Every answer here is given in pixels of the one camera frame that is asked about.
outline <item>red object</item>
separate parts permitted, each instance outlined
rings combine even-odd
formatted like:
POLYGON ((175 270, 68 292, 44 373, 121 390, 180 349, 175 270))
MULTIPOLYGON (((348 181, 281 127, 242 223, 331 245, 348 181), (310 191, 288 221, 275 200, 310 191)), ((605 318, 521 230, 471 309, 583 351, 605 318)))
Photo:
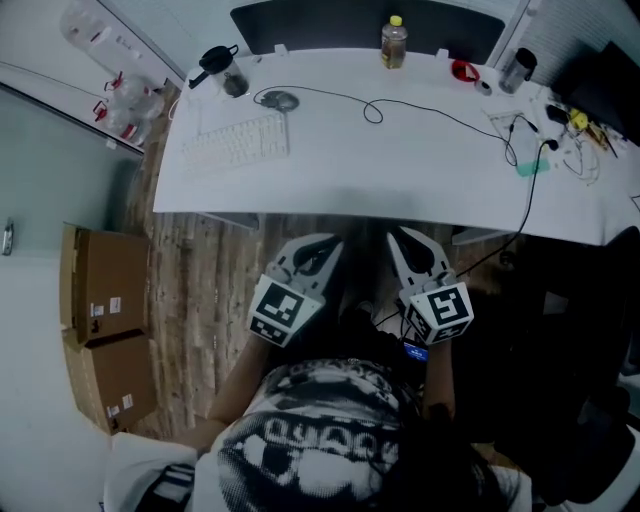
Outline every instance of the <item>red object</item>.
POLYGON ((451 64, 451 73, 462 82, 477 82, 480 80, 480 73, 472 64, 464 60, 454 60, 451 64), (473 78, 469 77, 468 71, 471 71, 473 78))

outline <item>cardboard box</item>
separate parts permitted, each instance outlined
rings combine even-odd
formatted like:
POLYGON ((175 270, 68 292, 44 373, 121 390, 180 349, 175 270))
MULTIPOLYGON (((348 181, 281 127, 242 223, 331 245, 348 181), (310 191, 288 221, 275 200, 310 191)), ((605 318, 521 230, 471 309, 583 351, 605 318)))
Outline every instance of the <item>cardboard box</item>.
POLYGON ((155 410, 149 339, 141 331, 80 350, 62 345, 76 406, 101 430, 115 434, 155 410))
POLYGON ((70 346, 144 328, 148 253, 144 238, 65 225, 60 323, 70 346))

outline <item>black and white shirt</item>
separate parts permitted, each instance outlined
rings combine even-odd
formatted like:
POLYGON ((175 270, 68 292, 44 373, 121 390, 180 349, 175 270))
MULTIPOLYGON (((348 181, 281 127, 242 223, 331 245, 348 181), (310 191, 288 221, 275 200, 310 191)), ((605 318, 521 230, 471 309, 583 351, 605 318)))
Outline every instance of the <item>black and white shirt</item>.
MULTIPOLYGON (((105 509, 136 510, 168 463, 195 465, 187 507, 194 512, 375 506, 398 459, 401 411, 411 407, 417 414, 409 395, 392 387, 387 371, 373 363, 315 360, 283 366, 264 379, 244 416, 197 463, 189 448, 118 434, 105 509)), ((509 471, 496 474, 510 487, 517 480, 512 510, 520 510, 521 494, 526 509, 527 490, 530 509, 530 481, 509 471)))

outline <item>floor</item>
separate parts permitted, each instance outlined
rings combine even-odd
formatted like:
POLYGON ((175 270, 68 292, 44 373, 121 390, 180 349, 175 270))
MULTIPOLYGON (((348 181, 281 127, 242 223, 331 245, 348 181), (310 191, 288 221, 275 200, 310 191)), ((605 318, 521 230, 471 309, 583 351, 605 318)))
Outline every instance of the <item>floor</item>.
MULTIPOLYGON (((165 92, 167 105, 177 93, 165 92)), ((249 231, 197 214, 154 214, 155 186, 170 126, 166 114, 154 124, 132 185, 126 221, 127 231, 151 240, 147 325, 159 400, 157 411, 132 428, 134 433, 169 439, 207 415, 247 340, 246 315, 254 286, 285 241, 314 232, 341 235, 350 248, 345 258, 353 269, 354 286, 355 274, 363 269, 367 279, 360 280, 377 283, 377 319, 396 311, 397 284, 384 248, 386 227, 400 223, 424 232, 443 245, 457 270, 504 243, 500 237, 453 247, 452 226, 360 217, 262 215, 260 229, 249 231)), ((496 256, 465 280, 474 289, 499 294, 502 272, 496 256)), ((399 332, 399 317, 381 328, 399 332)))

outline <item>black monitor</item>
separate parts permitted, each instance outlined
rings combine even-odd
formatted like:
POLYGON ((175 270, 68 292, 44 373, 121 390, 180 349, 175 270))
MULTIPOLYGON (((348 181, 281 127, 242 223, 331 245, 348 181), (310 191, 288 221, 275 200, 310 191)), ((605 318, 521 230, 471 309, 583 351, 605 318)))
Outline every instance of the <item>black monitor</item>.
POLYGON ((563 101, 640 145, 640 67, 609 43, 572 75, 558 90, 563 101))

